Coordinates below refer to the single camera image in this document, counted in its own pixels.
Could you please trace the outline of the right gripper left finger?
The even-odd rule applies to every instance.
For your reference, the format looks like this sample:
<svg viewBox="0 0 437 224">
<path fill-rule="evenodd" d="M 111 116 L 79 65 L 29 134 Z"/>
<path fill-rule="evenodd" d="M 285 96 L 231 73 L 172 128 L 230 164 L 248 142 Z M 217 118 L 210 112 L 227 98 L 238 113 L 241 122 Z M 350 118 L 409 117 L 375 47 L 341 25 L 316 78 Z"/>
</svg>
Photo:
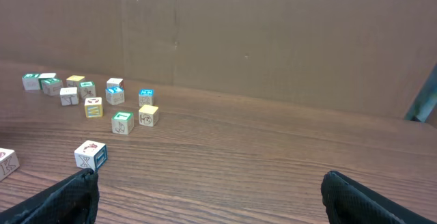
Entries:
<svg viewBox="0 0 437 224">
<path fill-rule="evenodd" d="M 1 213 L 2 224 L 92 224 L 100 193 L 98 172 L 82 169 Z"/>
</svg>

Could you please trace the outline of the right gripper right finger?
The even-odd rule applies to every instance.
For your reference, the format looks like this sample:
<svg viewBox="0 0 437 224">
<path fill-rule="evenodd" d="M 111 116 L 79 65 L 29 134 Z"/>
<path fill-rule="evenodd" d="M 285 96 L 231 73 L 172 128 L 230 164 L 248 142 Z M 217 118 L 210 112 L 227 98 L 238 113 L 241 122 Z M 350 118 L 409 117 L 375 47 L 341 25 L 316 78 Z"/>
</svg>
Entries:
<svg viewBox="0 0 437 224">
<path fill-rule="evenodd" d="M 321 184 L 330 224 L 436 224 L 338 171 Z"/>
</svg>

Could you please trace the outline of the white block green edge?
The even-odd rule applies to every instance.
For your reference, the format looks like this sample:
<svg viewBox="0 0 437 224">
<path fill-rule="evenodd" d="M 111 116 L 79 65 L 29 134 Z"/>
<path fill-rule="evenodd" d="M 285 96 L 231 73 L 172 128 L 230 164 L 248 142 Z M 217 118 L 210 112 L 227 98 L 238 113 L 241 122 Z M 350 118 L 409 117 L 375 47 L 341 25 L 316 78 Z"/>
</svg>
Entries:
<svg viewBox="0 0 437 224">
<path fill-rule="evenodd" d="M 7 178 L 20 167 L 20 163 L 14 150 L 0 149 L 0 181 Z"/>
</svg>

